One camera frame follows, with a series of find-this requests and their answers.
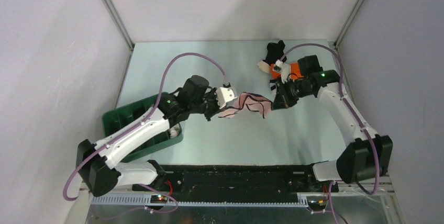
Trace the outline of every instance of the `light gray floor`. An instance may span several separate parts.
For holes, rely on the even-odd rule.
[[[205,54],[226,70],[232,86],[241,92],[261,94],[270,100],[269,75],[256,63],[267,54],[269,41],[147,42],[137,43],[118,102],[123,106],[157,94],[167,64],[184,52]],[[328,46],[325,40],[286,41],[286,49],[301,43],[315,42]],[[294,50],[288,62],[316,54],[324,70],[335,69],[331,54],[317,47]],[[184,57],[175,62],[167,75],[164,91],[182,87],[185,80],[197,74],[210,85],[221,86],[218,68],[198,57]],[[336,159],[345,145],[339,129],[328,111],[315,97],[299,100],[293,108],[273,111],[267,119],[244,112],[234,119],[191,115],[183,123],[184,140],[156,152],[146,159],[160,164],[227,164],[275,165],[306,164]]]

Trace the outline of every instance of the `cable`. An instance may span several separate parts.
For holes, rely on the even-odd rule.
[[[333,215],[333,218],[335,219],[336,224],[338,224],[338,219],[336,218],[336,213],[335,213],[335,209],[333,208],[333,201],[331,200],[332,196],[331,196],[331,187],[333,186],[333,184],[336,184],[336,181],[331,181],[330,185],[328,186],[328,202],[330,202],[330,209],[331,209],[331,214]]]
[[[374,162],[375,162],[375,182],[374,182],[374,187],[372,192],[368,192],[367,190],[365,190],[364,192],[370,195],[374,195],[376,194],[376,192],[378,191],[378,187],[379,187],[379,174],[380,174],[380,170],[379,170],[379,158],[378,158],[378,151],[376,150],[376,146],[373,142],[372,137],[370,136],[369,132],[367,131],[367,129],[365,129],[365,123],[362,122],[362,120],[359,118],[358,113],[353,109],[353,107],[351,106],[351,104],[348,102],[347,98],[344,97],[344,92],[342,90],[342,85],[344,82],[344,66],[342,65],[342,61],[341,58],[339,57],[339,55],[332,49],[330,49],[327,46],[323,46],[322,44],[318,44],[318,43],[303,43],[303,44],[299,44],[296,45],[294,47],[292,47],[291,49],[289,49],[282,57],[281,57],[281,61],[294,49],[303,47],[303,46],[316,46],[316,47],[321,47],[323,49],[326,49],[328,51],[330,51],[330,53],[335,57],[336,61],[338,61],[340,70],[339,70],[339,95],[341,96],[341,100],[344,102],[344,104],[347,106],[347,108],[350,110],[350,112],[353,114],[353,117],[356,119],[356,121],[358,122],[359,127],[362,129],[362,131],[364,132],[365,136],[367,137],[370,146],[372,148],[372,152],[373,152],[373,158],[374,158]]]
[[[213,59],[199,54],[199,53],[192,53],[192,52],[188,52],[188,53],[182,53],[178,56],[176,56],[175,58],[173,58],[173,60],[171,60],[171,62],[168,64],[168,66],[166,67],[165,71],[163,72],[163,76],[162,76],[162,81],[160,82],[160,88],[159,88],[159,94],[157,95],[157,100],[156,103],[154,104],[153,108],[150,110],[150,112],[148,113],[148,115],[145,117],[145,119],[142,120],[142,122],[146,122],[149,120],[149,118],[151,117],[151,115],[154,113],[154,111],[156,110],[156,108],[159,105],[160,102],[160,97],[162,95],[162,91],[163,91],[163,83],[165,82],[165,78],[167,76],[168,70],[170,69],[170,67],[173,65],[173,63],[181,58],[184,57],[186,55],[194,55],[196,57],[200,57],[203,58],[205,60],[210,61],[212,64],[216,65],[219,70],[222,72],[222,75],[224,76],[224,84],[228,85],[228,78],[227,75],[225,73],[225,70],[222,68],[222,66],[220,66],[216,61],[214,61]],[[118,136],[116,136],[114,139],[111,139],[109,142],[107,142],[106,144],[104,144],[103,146],[101,146],[99,149],[97,149],[96,151],[94,151],[93,153],[91,153],[91,155],[89,155],[86,159],[84,159],[76,168],[75,170],[72,172],[71,176],[68,178],[68,180],[65,183],[65,186],[63,187],[63,198],[65,200],[68,201],[74,201],[75,199],[77,199],[77,197],[69,197],[68,196],[68,187],[71,184],[72,180],[74,179],[75,175],[80,171],[80,169],[82,169],[82,167],[85,166],[86,163],[88,163],[94,156],[96,156],[97,154],[99,154],[101,151],[103,151],[107,145],[113,144],[114,142],[120,140],[123,136],[125,136],[126,134],[134,131],[135,129],[137,129],[139,126],[141,126],[140,124],[136,124],[134,126],[132,126],[131,128],[129,128],[128,130],[124,131],[123,133],[119,134]]]
[[[300,77],[300,76],[297,76],[296,73],[290,73],[290,74],[287,76],[287,80],[288,80],[288,78],[289,78],[291,75],[295,75],[297,79],[301,79],[301,78],[302,78],[302,77]]]
[[[311,214],[325,214],[326,212],[331,213],[331,210],[323,210],[323,211],[313,211],[310,207],[306,208]],[[336,213],[346,224],[349,224],[348,221],[342,216],[340,213]]]
[[[124,211],[124,212],[121,212],[120,214],[115,215],[115,216],[111,216],[111,217],[96,217],[96,219],[97,219],[97,220],[113,220],[113,219],[120,218],[120,217],[122,217],[123,215],[129,214],[130,212],[134,212],[134,211],[138,211],[138,210],[149,210],[150,213],[157,212],[157,213],[160,213],[160,214],[167,214],[167,213],[169,213],[169,212],[176,211],[177,208],[179,207],[179,203],[177,202],[177,200],[175,200],[175,199],[174,199],[173,197],[171,197],[170,195],[168,195],[168,194],[164,194],[164,193],[162,193],[162,192],[160,192],[160,191],[157,191],[157,190],[155,190],[154,188],[149,187],[149,186],[147,186],[147,185],[139,184],[139,186],[143,186],[144,188],[146,188],[146,189],[148,189],[148,190],[150,190],[150,191],[153,191],[153,192],[155,192],[155,193],[157,193],[157,194],[163,195],[163,196],[165,196],[166,198],[172,200],[172,201],[174,202],[174,204],[175,204],[174,208],[171,209],[171,210],[167,210],[167,211],[161,211],[161,210],[155,210],[155,209],[149,208],[149,207],[147,207],[147,206],[143,206],[143,207],[134,207],[134,208],[128,209],[128,210],[126,210],[126,211]]]
[[[359,181],[356,181],[356,184],[359,186],[359,188],[360,188],[361,190],[364,191],[364,193],[366,193],[366,194],[371,194],[369,191],[367,191],[367,189],[365,189],[365,188],[361,185],[361,183],[359,183]]]
[[[328,189],[327,189],[327,187],[324,185],[323,187],[322,187],[322,197],[323,197],[323,201],[327,201],[327,203],[328,203],[328,199],[330,198],[329,196],[328,196]]]
[[[165,184],[170,186],[170,196],[173,195],[173,185],[171,185],[170,181],[166,181]]]

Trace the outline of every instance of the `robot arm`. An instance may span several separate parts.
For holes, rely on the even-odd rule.
[[[210,121],[212,116],[226,108],[227,102],[237,97],[230,87],[211,88],[208,85],[206,79],[194,75],[182,88],[177,89],[177,96],[176,92],[162,95],[157,108],[151,107],[118,132],[94,144],[88,140],[81,142],[77,148],[77,165],[105,145],[79,171],[92,194],[102,196],[114,187],[123,185],[162,185],[165,172],[156,161],[121,163],[121,160],[147,140],[187,120],[190,114],[204,114]]]
[[[294,80],[289,79],[291,74],[288,73],[288,64],[276,63],[275,71],[281,73],[281,78],[275,80],[277,93],[272,109],[289,108],[294,106],[299,98],[314,95],[331,114],[346,144],[346,149],[337,160],[314,164],[313,173],[316,179],[341,180],[350,184],[374,177],[375,162],[365,130],[376,146],[380,175],[387,173],[393,142],[388,136],[378,135],[356,109],[346,92],[341,97],[339,89],[344,91],[345,88],[339,87],[337,72],[324,71],[315,55],[300,59],[298,64],[302,76]]]

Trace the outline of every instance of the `pink cloth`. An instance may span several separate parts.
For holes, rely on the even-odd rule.
[[[238,112],[247,109],[249,111],[260,113],[262,117],[265,118],[268,113],[271,112],[271,104],[272,102],[264,96],[242,92],[234,102],[233,106],[228,106],[226,110],[218,115],[218,117],[232,118]]]

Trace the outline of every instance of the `purple cable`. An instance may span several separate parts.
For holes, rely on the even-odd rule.
[[[331,181],[330,185],[328,186],[328,202],[330,202],[331,214],[333,215],[333,218],[335,219],[336,224],[339,224],[338,219],[336,218],[335,209],[333,208],[333,201],[331,200],[331,198],[332,198],[332,196],[331,196],[331,187],[333,186],[334,183],[336,183],[336,182],[335,181]]]
[[[155,192],[155,193],[157,193],[157,194],[163,195],[163,196],[165,196],[166,198],[168,198],[169,200],[173,201],[174,204],[175,204],[174,208],[171,209],[171,210],[167,210],[167,211],[161,211],[161,210],[155,210],[155,209],[152,209],[152,208],[149,208],[149,207],[145,207],[145,206],[144,206],[144,207],[134,207],[134,208],[128,209],[128,210],[126,210],[126,211],[124,211],[124,212],[121,212],[120,214],[115,215],[115,216],[111,216],[111,217],[97,217],[97,220],[113,220],[113,219],[120,218],[120,217],[122,217],[123,215],[129,214],[130,212],[137,211],[137,210],[149,210],[150,212],[151,212],[151,211],[152,211],[152,212],[157,212],[157,213],[159,213],[159,214],[168,214],[168,213],[170,213],[170,212],[174,212],[174,211],[176,211],[177,208],[179,208],[179,203],[177,202],[177,200],[175,200],[175,199],[174,199],[173,197],[171,197],[170,195],[168,195],[168,194],[164,194],[164,193],[162,193],[162,192],[160,192],[160,191],[157,191],[156,189],[154,189],[154,188],[152,188],[152,187],[149,187],[149,186],[147,186],[147,185],[139,184],[139,186],[143,186],[144,188],[146,188],[146,189],[148,189],[148,190],[150,190],[150,191],[152,191],[152,192]]]
[[[182,53],[180,55],[178,55],[177,57],[173,58],[173,60],[171,60],[171,62],[168,64],[168,66],[166,67],[165,71],[163,72],[163,76],[162,76],[162,81],[160,82],[160,88],[159,88],[159,94],[157,95],[157,99],[156,99],[156,103],[154,104],[153,108],[150,110],[150,112],[148,113],[148,115],[146,116],[145,119],[143,119],[143,122],[149,120],[149,118],[151,117],[151,115],[154,113],[154,111],[156,110],[156,108],[159,105],[160,102],[160,97],[162,95],[162,91],[163,91],[163,83],[165,82],[165,78],[167,77],[167,73],[168,70],[170,69],[170,67],[173,65],[173,63],[181,58],[184,57],[186,55],[194,55],[196,57],[200,57],[203,58],[205,60],[210,61],[211,63],[213,63],[214,65],[216,65],[220,71],[222,72],[222,75],[224,76],[224,84],[229,84],[228,82],[228,78],[227,78],[227,74],[225,73],[225,70],[222,68],[222,66],[220,66],[216,61],[214,61],[213,59],[199,54],[199,53],[192,53],[192,52],[188,52],[188,53]],[[80,169],[82,169],[82,167],[85,166],[86,163],[88,163],[94,156],[96,156],[97,154],[99,154],[101,151],[103,151],[107,145],[113,144],[114,142],[120,140],[123,136],[125,136],[126,134],[134,131],[135,129],[137,129],[139,126],[141,126],[140,124],[136,124],[134,126],[132,126],[131,128],[129,128],[128,130],[122,132],[121,134],[119,134],[118,136],[116,136],[114,139],[110,140],[108,143],[104,144],[103,146],[101,146],[99,149],[97,149],[95,152],[93,152],[91,155],[89,155],[86,159],[84,159],[76,168],[75,170],[72,172],[71,176],[68,178],[68,180],[65,183],[65,187],[63,187],[63,198],[65,200],[68,201],[74,201],[75,199],[77,199],[77,197],[69,197],[68,196],[68,187],[71,184],[72,180],[74,179],[75,175],[80,171]]]
[[[370,195],[374,195],[374,194],[376,194],[376,192],[378,191],[378,187],[379,187],[379,173],[380,173],[380,170],[379,170],[378,152],[377,152],[377,150],[376,150],[376,146],[375,146],[375,144],[374,144],[374,142],[373,142],[373,139],[372,139],[372,137],[370,136],[369,132],[368,132],[366,129],[364,129],[364,127],[365,127],[364,122],[362,122],[362,120],[359,118],[358,113],[353,109],[353,107],[351,106],[351,104],[348,102],[347,98],[344,97],[344,92],[343,92],[343,90],[342,90],[342,84],[344,83],[344,80],[343,80],[344,66],[342,65],[341,58],[339,57],[339,55],[338,55],[334,50],[330,49],[330,48],[327,47],[327,46],[323,46],[322,44],[318,44],[318,43],[303,43],[303,44],[296,45],[296,46],[292,47],[291,49],[289,49],[289,50],[288,50],[288,51],[287,51],[287,52],[281,57],[280,60],[282,61],[282,60],[284,59],[284,57],[286,57],[286,56],[287,56],[291,51],[293,51],[294,49],[297,49],[297,48],[300,48],[300,47],[303,47],[303,46],[316,46],[316,47],[321,47],[321,48],[323,48],[323,49],[326,49],[326,50],[330,51],[330,53],[335,57],[336,61],[338,61],[339,68],[340,68],[340,70],[339,70],[339,95],[341,96],[341,100],[344,102],[344,104],[346,105],[346,107],[347,107],[347,108],[349,109],[349,111],[353,114],[353,117],[354,117],[354,118],[356,119],[356,121],[358,122],[359,127],[360,127],[361,129],[363,129],[362,131],[364,132],[365,136],[367,137],[367,139],[368,139],[368,141],[369,141],[369,143],[370,143],[370,146],[371,146],[371,148],[372,148],[373,158],[374,158],[374,162],[375,162],[375,168],[376,168],[376,171],[375,171],[375,182],[374,182],[373,191],[370,192],[369,194],[370,194]]]

